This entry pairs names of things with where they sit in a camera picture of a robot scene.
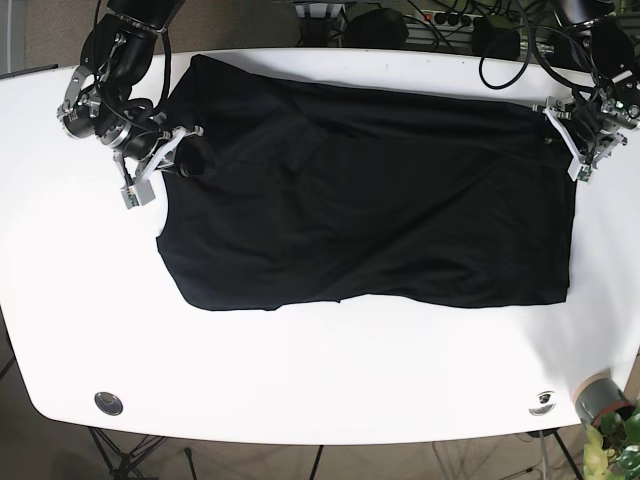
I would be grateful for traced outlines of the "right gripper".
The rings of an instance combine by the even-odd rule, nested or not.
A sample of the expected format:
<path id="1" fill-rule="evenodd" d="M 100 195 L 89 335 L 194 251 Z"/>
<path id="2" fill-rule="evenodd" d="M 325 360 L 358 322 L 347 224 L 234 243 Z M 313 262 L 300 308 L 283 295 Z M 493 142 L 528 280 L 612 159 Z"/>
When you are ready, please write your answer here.
<path id="1" fill-rule="evenodd" d="M 180 143 L 205 133 L 199 125 L 166 129 L 165 120 L 165 115 L 156 115 L 141 126 L 119 120 L 106 130 L 105 146 L 113 151 L 113 160 L 124 180 L 120 192 L 128 209 L 153 201 L 156 196 L 151 176 L 156 171 L 173 170 Z"/>

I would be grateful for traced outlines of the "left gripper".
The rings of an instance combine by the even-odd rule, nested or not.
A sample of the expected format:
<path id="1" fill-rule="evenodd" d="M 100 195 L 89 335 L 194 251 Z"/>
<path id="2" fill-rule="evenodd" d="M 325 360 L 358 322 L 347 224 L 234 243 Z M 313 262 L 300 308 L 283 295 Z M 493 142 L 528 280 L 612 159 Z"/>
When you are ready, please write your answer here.
<path id="1" fill-rule="evenodd" d="M 571 180 L 588 182 L 602 159 L 627 144 L 626 133 L 639 128 L 639 88 L 596 87 L 587 96 L 573 90 L 571 99 L 548 97 L 535 111 L 546 117 L 571 153 Z"/>

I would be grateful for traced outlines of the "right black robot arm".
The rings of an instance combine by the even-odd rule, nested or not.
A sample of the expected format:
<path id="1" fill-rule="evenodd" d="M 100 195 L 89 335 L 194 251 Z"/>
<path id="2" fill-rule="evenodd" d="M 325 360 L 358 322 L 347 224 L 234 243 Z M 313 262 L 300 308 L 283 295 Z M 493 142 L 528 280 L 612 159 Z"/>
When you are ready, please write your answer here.
<path id="1" fill-rule="evenodd" d="M 91 136 L 113 152 L 123 178 L 121 195 L 126 207 L 144 206 L 155 199 L 151 176 L 156 171 L 178 171 L 175 151 L 204 129 L 167 128 L 172 52 L 168 29 L 184 5 L 182 1 L 109 1 L 104 17 L 95 10 L 93 28 L 82 48 L 80 64 L 72 74 L 57 118 L 74 139 Z M 133 98 L 132 87 L 148 72 L 157 40 L 164 49 L 160 99 Z"/>

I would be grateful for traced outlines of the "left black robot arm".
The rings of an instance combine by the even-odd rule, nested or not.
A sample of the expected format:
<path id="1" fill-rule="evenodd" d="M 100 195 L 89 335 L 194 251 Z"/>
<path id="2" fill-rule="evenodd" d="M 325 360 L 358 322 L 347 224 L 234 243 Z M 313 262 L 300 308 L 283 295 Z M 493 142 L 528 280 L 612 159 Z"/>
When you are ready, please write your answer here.
<path id="1" fill-rule="evenodd" d="M 481 60 L 536 62 L 569 89 L 534 106 L 572 155 L 574 181 L 589 181 L 600 160 L 639 127 L 639 56 L 615 16 L 612 1 L 553 1 L 534 13 L 485 14 L 474 20 L 471 47 Z"/>

